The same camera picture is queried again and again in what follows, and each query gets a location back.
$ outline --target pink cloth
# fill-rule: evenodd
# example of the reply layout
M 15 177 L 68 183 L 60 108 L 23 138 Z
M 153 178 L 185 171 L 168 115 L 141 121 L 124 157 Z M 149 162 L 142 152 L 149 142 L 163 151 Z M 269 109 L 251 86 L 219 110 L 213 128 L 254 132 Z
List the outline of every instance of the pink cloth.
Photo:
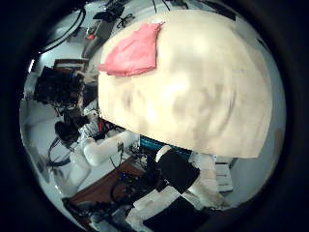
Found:
M 130 76 L 155 68 L 155 42 L 160 23 L 142 24 L 128 38 L 120 41 L 98 70 L 109 75 Z

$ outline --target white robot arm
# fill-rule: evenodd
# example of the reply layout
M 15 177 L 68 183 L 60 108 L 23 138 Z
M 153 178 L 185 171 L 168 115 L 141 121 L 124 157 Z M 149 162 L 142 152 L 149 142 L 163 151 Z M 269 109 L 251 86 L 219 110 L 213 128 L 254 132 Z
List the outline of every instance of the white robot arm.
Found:
M 64 196 L 70 197 L 77 193 L 78 188 L 89 176 L 91 166 L 98 166 L 107 161 L 112 155 L 122 152 L 135 141 L 139 135 L 125 130 L 113 137 L 106 138 L 97 144 L 95 139 L 88 137 L 81 141 L 80 146 L 70 154 L 70 173 L 64 177 L 59 168 L 53 169 L 56 189 Z

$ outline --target electronic equipment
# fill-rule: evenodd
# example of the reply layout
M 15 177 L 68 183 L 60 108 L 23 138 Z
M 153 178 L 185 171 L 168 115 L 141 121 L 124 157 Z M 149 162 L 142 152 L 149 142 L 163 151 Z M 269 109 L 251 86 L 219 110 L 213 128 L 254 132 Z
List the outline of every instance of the electronic equipment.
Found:
M 76 106 L 83 86 L 82 75 L 62 73 L 44 67 L 37 80 L 33 99 L 56 107 Z

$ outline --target wire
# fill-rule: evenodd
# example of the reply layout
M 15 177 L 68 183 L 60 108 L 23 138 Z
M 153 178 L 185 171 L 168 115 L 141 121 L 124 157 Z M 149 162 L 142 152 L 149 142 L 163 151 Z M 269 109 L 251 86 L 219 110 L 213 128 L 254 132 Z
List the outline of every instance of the wire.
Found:
M 162 0 L 162 2 L 164 3 L 165 7 L 167 7 L 168 11 L 170 12 L 171 9 L 167 6 L 166 2 L 164 0 Z
M 75 30 L 77 30 L 77 28 L 80 27 L 80 25 L 83 23 L 83 21 L 84 21 L 84 19 L 85 19 L 85 16 L 86 16 L 86 10 L 85 10 L 84 8 L 82 8 L 80 11 L 83 13 L 83 16 L 82 16 L 82 18 L 81 18 L 80 22 L 78 23 L 78 26 L 76 27 Z M 62 44 L 64 41 L 66 41 L 66 40 L 71 36 L 72 33 L 70 33 L 70 34 L 69 34 L 68 36 L 66 36 L 63 40 L 61 40 L 61 41 L 58 42 L 57 44 L 53 45 L 52 47 L 50 47 L 50 48 L 48 48 L 48 49 L 46 49 L 46 50 L 44 50 L 44 51 L 40 51 L 39 54 L 46 53 L 47 51 L 50 51 L 50 50 L 52 50 L 53 48 L 59 46 L 59 45 Z
M 82 10 L 80 10 L 80 12 L 79 12 L 79 14 L 78 14 L 78 16 L 77 16 L 77 19 L 75 20 L 75 22 L 73 23 L 73 25 L 72 25 L 61 37 L 59 37 L 59 38 L 57 38 L 57 39 L 55 39 L 55 40 L 52 40 L 52 41 L 48 42 L 47 45 L 53 44 L 53 43 L 59 41 L 60 39 L 64 38 L 64 37 L 67 35 L 67 33 L 70 31 L 70 29 L 72 29 L 73 26 L 77 23 L 77 21 L 78 21 L 78 19 L 80 18 L 81 14 L 82 14 Z
M 114 168 L 117 170 L 117 172 L 120 173 L 120 174 L 123 174 L 123 172 L 122 172 L 121 170 L 119 170 L 119 168 L 118 168 L 119 166 L 117 167 L 117 166 L 115 165 L 115 163 L 114 163 L 114 161 L 112 160 L 112 158 L 110 157 L 109 159 L 110 159 L 110 161 L 112 162 Z
M 154 11 L 156 13 L 155 0 L 153 0 L 153 4 L 154 4 Z

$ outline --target table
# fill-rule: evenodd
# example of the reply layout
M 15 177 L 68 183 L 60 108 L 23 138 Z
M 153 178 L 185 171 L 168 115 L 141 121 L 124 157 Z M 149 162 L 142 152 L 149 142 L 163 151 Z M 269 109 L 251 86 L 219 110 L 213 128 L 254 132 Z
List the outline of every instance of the table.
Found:
M 272 99 L 260 50 L 219 14 L 179 10 L 135 22 L 103 46 L 101 63 L 139 26 L 164 20 L 156 69 L 131 77 L 101 72 L 101 116 L 130 131 L 185 149 L 256 158 L 269 127 Z

